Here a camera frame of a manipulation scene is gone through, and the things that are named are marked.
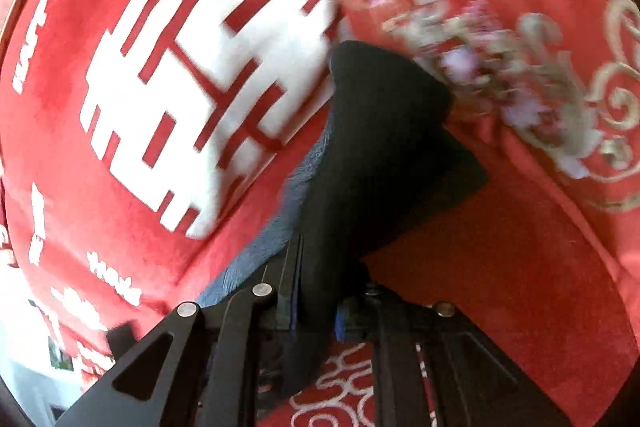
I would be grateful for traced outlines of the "red blanket with white characters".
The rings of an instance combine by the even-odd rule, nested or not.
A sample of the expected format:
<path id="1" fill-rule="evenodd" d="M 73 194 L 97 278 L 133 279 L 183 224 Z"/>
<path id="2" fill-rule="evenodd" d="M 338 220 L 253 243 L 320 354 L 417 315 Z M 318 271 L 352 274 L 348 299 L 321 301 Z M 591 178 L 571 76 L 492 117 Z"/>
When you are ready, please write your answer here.
<path id="1" fill-rule="evenodd" d="M 1 259 L 78 363 L 80 398 L 181 303 L 211 307 L 201 293 L 326 129 L 345 41 L 367 43 L 338 0 L 1 0 Z M 486 183 L 364 257 L 364 289 L 453 303 L 567 426 L 637 425 L 639 272 L 436 79 Z M 334 327 L 306 387 L 257 398 L 256 426 L 378 426 L 371 343 Z"/>

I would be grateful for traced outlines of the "red embroidered pillow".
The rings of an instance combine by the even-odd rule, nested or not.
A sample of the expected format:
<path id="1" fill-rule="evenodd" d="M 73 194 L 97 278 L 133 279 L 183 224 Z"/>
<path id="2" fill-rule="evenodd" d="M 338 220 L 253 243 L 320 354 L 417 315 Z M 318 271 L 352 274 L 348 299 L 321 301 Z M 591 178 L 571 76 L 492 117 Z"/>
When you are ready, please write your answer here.
<path id="1" fill-rule="evenodd" d="M 634 0 L 338 0 L 355 39 L 415 60 L 460 120 L 505 127 L 639 272 L 639 9 Z"/>

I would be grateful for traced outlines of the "black pants with blue trim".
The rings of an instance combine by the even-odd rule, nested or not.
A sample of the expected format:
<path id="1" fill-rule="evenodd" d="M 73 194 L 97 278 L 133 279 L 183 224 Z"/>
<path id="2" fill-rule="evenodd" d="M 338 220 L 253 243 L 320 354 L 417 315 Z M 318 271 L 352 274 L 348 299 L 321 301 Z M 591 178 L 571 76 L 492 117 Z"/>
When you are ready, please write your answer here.
<path id="1" fill-rule="evenodd" d="M 284 184 L 276 214 L 201 293 L 220 303 L 292 239 L 303 242 L 295 343 L 262 360 L 262 403 L 302 390 L 329 353 L 336 311 L 363 294 L 363 258 L 460 204 L 487 180 L 446 130 L 449 89 L 410 58 L 361 41 L 330 58 L 326 129 Z"/>

